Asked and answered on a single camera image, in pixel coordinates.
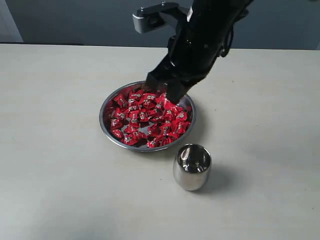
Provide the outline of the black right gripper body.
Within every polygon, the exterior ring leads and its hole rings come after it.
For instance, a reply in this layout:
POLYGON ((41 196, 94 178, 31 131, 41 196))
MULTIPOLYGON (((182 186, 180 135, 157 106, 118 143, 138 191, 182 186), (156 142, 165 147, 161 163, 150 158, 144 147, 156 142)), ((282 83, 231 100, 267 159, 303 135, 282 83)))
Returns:
POLYGON ((231 47, 234 24, 248 15, 250 0, 195 0, 168 44, 168 53, 153 70, 167 83, 192 88, 206 78, 216 59, 231 47))

